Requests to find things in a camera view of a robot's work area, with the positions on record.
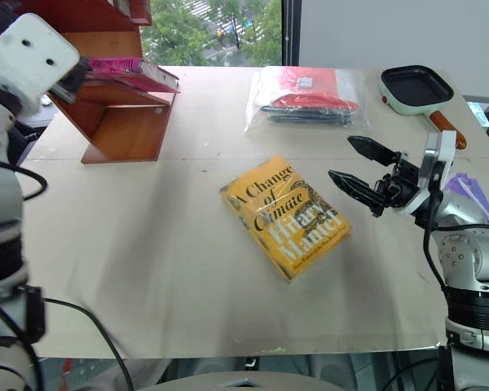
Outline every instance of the yellow book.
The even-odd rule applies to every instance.
[[[344,217],[279,156],[220,193],[288,281],[350,233]]]

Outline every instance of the frying pan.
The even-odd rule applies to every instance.
[[[453,97],[453,89],[433,69],[422,65],[386,69],[379,91],[382,101],[398,114],[424,114],[438,130],[456,130],[456,149],[465,149],[464,135],[440,112]]]

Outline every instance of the clear plastic bag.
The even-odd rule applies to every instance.
[[[244,131],[268,122],[341,127],[365,123],[360,87],[354,71],[265,67],[252,78]]]

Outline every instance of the black cable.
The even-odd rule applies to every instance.
[[[434,226],[433,231],[461,231],[482,228],[489,230],[489,224],[464,224],[462,226]]]
[[[12,165],[11,163],[6,163],[4,161],[0,161],[0,168],[10,169],[11,171],[14,171],[16,173],[27,175],[28,177],[40,183],[40,188],[34,193],[25,196],[24,201],[31,200],[32,198],[41,195],[45,190],[47,190],[47,180],[42,175],[36,174],[30,169],[24,169],[22,167],[19,167],[18,165]]]
[[[419,367],[420,365],[427,364],[428,362],[435,362],[437,358],[425,358],[423,360],[414,362],[413,364],[408,365],[407,367],[402,368],[400,371],[394,374],[394,376],[387,381],[387,383],[382,387],[381,391],[387,391],[390,386],[393,384],[395,380],[397,380],[400,376],[402,376],[406,371],[413,369],[414,367]]]
[[[438,183],[435,183],[430,191],[430,203],[428,205],[428,210],[427,210],[427,221],[425,222],[422,249],[424,250],[425,259],[427,260],[427,263],[429,264],[430,269],[434,274],[434,277],[437,279],[438,283],[440,284],[440,289],[442,289],[442,292],[445,294],[446,284],[443,282],[443,279],[440,276],[436,266],[434,265],[433,259],[431,258],[431,254],[430,254],[430,236],[431,236],[431,231],[433,230],[433,216],[434,216],[434,210],[436,209],[438,195],[439,195]]]
[[[430,391],[431,385],[433,384],[434,380],[437,378],[437,372],[433,372],[433,375],[431,376],[430,381],[427,382],[427,385],[424,388],[424,391]]]
[[[24,346],[25,353],[27,353],[29,359],[31,360],[31,363],[33,364],[37,387],[35,391],[43,391],[42,367],[40,366],[40,362],[38,361],[36,352],[29,342],[27,335],[18,327],[15,321],[11,319],[11,317],[7,314],[6,311],[2,309],[2,307],[0,307],[0,319],[15,333],[16,338],[18,338],[20,343]]]
[[[114,346],[113,342],[111,341],[110,336],[107,333],[107,330],[105,330],[105,327],[101,324],[101,322],[92,314],[89,310],[80,307],[79,305],[75,305],[73,303],[68,303],[67,301],[61,301],[61,300],[56,300],[56,299],[50,299],[48,297],[44,297],[43,300],[47,303],[52,303],[52,304],[58,304],[58,305],[64,305],[66,307],[70,307],[74,310],[80,311],[82,314],[85,314],[91,321],[92,323],[95,324],[95,326],[98,328],[99,333],[102,335],[102,337],[105,339],[105,342],[107,342],[108,347],[112,351],[112,354],[114,354],[114,357],[116,358],[117,364],[121,368],[121,372],[123,372],[123,377],[125,377],[125,382],[127,383],[127,387],[129,391],[134,391],[134,385],[132,384],[132,379],[130,378],[129,371],[127,371],[127,367],[125,363],[123,362],[123,358],[121,358],[120,354],[118,353],[116,346]]]

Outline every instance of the pan handle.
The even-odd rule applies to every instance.
[[[464,135],[439,110],[431,113],[430,120],[440,131],[456,130],[456,149],[465,149],[467,141]]]

